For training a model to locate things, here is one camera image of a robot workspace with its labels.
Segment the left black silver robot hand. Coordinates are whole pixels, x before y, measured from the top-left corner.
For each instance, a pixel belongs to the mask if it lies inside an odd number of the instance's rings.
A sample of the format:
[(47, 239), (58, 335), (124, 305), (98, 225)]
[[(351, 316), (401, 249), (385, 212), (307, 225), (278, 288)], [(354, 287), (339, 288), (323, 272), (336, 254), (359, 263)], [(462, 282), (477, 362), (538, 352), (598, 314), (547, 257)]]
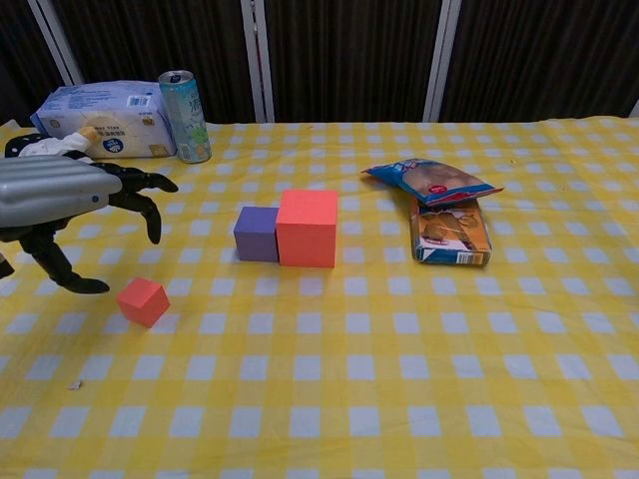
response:
[(114, 207), (138, 213), (153, 244), (160, 242), (162, 219), (141, 190), (175, 193), (179, 187), (158, 173), (113, 163), (85, 163), (62, 156), (1, 160), (1, 240), (18, 242), (59, 286), (79, 294), (100, 294), (109, 286), (75, 271), (55, 235), (80, 215)]

